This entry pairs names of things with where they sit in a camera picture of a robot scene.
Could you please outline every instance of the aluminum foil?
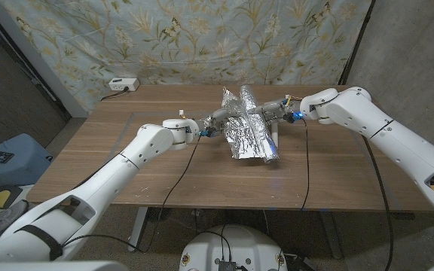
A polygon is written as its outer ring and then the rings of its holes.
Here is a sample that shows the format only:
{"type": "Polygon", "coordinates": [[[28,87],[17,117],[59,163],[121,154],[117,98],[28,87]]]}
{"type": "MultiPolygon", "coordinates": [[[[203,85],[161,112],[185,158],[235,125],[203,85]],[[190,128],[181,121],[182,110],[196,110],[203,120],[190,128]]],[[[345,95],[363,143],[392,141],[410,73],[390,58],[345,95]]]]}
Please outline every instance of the aluminum foil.
{"type": "Polygon", "coordinates": [[[255,106],[257,101],[250,86],[244,85],[240,88],[240,98],[224,88],[222,108],[241,115],[241,117],[229,118],[225,123],[224,134],[231,146],[233,158],[261,157],[269,163],[279,156],[261,116],[247,113],[248,109],[255,106]]]}

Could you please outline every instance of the power strip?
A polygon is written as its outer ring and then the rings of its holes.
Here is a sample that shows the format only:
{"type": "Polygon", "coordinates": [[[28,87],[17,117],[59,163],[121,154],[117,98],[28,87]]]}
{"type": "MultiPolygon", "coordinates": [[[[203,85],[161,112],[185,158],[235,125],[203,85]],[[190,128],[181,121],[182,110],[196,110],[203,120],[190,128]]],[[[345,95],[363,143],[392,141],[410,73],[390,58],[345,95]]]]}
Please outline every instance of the power strip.
{"type": "Polygon", "coordinates": [[[140,83],[137,78],[113,78],[108,85],[115,91],[122,91],[125,87],[128,87],[129,91],[135,91],[140,83]]]}

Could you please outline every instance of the yellow object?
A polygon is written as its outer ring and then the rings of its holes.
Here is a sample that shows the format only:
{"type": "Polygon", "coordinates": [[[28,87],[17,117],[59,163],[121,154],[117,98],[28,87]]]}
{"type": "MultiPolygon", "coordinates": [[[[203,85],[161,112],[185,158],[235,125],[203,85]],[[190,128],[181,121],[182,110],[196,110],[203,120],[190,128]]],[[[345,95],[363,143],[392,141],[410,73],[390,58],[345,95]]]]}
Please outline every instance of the yellow object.
{"type": "Polygon", "coordinates": [[[182,109],[179,110],[179,116],[180,116],[182,119],[186,119],[186,117],[185,117],[185,113],[184,113],[184,111],[183,111],[182,109]]]}
{"type": "Polygon", "coordinates": [[[0,192],[0,208],[4,208],[6,201],[8,200],[11,192],[9,190],[3,190],[0,192]]]}

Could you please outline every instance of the gray wall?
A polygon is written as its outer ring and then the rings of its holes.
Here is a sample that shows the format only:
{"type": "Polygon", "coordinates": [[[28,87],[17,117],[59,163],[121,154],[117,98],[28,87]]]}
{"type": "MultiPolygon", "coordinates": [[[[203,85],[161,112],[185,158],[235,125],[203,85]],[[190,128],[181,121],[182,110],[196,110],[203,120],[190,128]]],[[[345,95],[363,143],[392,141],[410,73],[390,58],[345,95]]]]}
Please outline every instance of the gray wall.
{"type": "Polygon", "coordinates": [[[0,144],[27,133],[40,145],[46,146],[65,124],[0,45],[0,144]]]}
{"type": "Polygon", "coordinates": [[[60,98],[66,110],[72,117],[88,117],[88,113],[76,101],[75,97],[63,86],[60,79],[56,77],[50,66],[41,58],[39,52],[31,45],[28,38],[21,32],[20,27],[13,21],[12,17],[5,10],[0,2],[0,23],[6,32],[11,36],[16,45],[24,53],[25,57],[38,71],[40,76],[51,87],[54,93],[60,98]]]}
{"type": "Polygon", "coordinates": [[[434,144],[434,1],[377,0],[347,84],[434,144]]]}

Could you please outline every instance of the cable connector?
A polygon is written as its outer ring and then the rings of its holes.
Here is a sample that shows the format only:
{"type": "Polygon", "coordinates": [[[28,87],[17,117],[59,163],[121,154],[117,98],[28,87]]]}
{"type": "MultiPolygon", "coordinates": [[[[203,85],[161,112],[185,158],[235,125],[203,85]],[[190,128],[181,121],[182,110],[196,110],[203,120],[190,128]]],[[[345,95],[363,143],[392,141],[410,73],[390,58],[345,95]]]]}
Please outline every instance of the cable connector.
{"type": "Polygon", "coordinates": [[[300,111],[297,113],[289,112],[283,116],[283,119],[288,123],[294,123],[295,121],[302,119],[302,117],[303,115],[300,111]]]}
{"type": "Polygon", "coordinates": [[[204,131],[199,132],[199,136],[214,137],[217,132],[216,128],[206,128],[204,131]]]}
{"type": "Polygon", "coordinates": [[[182,119],[186,119],[183,109],[180,109],[180,110],[179,110],[179,116],[180,116],[182,119]]]}

